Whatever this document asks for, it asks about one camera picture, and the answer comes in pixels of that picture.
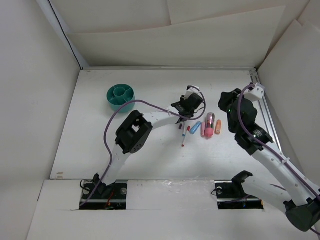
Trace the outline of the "red capped white marker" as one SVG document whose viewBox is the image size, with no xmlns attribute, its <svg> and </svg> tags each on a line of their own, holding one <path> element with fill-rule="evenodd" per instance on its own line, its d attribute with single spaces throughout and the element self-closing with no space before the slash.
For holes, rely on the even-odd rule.
<svg viewBox="0 0 320 240">
<path fill-rule="evenodd" d="M 187 138 L 187 135 L 190 131 L 190 126 L 188 126 L 185 130 L 185 133 L 183 134 L 183 140 L 182 140 L 182 143 L 181 143 L 181 147 L 184 148 L 185 147 L 185 142 L 186 142 L 186 138 Z"/>
</svg>

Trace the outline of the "pink capped clear tube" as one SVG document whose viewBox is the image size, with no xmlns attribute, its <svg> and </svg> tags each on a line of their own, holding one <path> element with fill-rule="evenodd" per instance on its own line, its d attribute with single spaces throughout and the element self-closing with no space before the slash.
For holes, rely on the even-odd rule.
<svg viewBox="0 0 320 240">
<path fill-rule="evenodd" d="M 206 115 L 204 136 L 209 139 L 214 135 L 215 114 L 209 112 Z"/>
</svg>

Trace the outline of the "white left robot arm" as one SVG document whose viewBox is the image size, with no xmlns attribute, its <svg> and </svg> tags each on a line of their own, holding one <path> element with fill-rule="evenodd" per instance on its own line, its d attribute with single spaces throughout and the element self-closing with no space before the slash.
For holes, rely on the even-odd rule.
<svg viewBox="0 0 320 240">
<path fill-rule="evenodd" d="M 206 100 L 202 92 L 191 91 L 181 96 L 180 101 L 171 104 L 168 108 L 161 108 L 143 100 L 129 101 L 124 105 L 127 106 L 131 103 L 142 103 L 156 109 L 156 111 L 150 113 L 132 111 L 116 130 L 115 145 L 113 149 L 110 149 L 107 142 L 107 132 L 119 111 L 114 112 L 103 134 L 104 145 L 109 153 L 109 163 L 102 174 L 94 175 L 92 179 L 94 189 L 91 196 L 95 193 L 100 198 L 107 198 L 112 191 L 111 185 L 116 182 L 127 159 L 143 148 L 153 130 L 199 119 L 199 116 L 195 117 L 195 112 L 201 104 L 206 104 Z"/>
</svg>

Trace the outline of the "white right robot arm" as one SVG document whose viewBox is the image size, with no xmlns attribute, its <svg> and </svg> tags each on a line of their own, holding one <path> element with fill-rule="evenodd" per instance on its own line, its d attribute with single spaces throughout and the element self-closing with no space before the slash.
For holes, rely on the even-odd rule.
<svg viewBox="0 0 320 240">
<path fill-rule="evenodd" d="M 237 144 L 261 163 L 281 184 L 275 187 L 251 172 L 232 178 L 231 191 L 237 197 L 257 197 L 285 214 L 298 230 L 307 232 L 320 220 L 320 187 L 310 181 L 283 155 L 273 138 L 256 124 L 257 109 L 264 90 L 257 84 L 222 92 L 218 107 L 227 114 L 228 130 Z"/>
</svg>

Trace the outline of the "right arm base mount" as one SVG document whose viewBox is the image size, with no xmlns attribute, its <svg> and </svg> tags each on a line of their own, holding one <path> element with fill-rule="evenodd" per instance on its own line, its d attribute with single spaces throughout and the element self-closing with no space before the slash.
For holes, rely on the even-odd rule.
<svg viewBox="0 0 320 240">
<path fill-rule="evenodd" d="M 219 210 L 263 210 L 263 202 L 240 190 L 231 180 L 215 180 L 211 195 Z"/>
</svg>

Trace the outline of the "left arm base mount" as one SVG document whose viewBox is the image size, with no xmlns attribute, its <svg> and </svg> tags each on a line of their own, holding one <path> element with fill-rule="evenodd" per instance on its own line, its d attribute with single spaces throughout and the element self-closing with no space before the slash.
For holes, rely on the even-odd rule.
<svg viewBox="0 0 320 240">
<path fill-rule="evenodd" d="M 102 190 L 102 185 L 100 184 L 90 199 L 88 198 L 95 188 L 94 184 L 91 181 L 82 180 L 79 185 L 82 190 L 79 202 L 80 210 L 126 210 L 127 181 L 116 181 L 104 188 L 103 193 L 99 192 L 99 190 Z"/>
</svg>

